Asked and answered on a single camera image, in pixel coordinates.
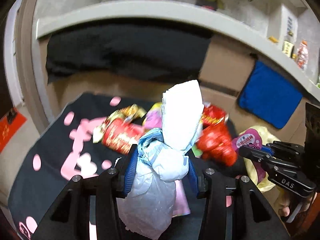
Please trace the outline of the person's right hand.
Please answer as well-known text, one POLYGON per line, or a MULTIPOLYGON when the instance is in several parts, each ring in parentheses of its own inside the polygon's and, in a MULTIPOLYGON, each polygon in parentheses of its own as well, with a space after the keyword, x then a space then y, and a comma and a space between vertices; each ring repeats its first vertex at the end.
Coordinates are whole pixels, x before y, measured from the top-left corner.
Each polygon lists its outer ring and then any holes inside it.
MULTIPOLYGON (((278 215, 287 217, 290 214, 290 204, 291 200, 293 199, 293 195, 291 194, 291 192, 286 191, 280 187, 277 187, 277 189, 279 190, 279 196, 274 202, 274 207, 276 208, 278 215)), ((314 202, 313 199, 313 195, 308 196, 299 213, 305 212, 314 202)))

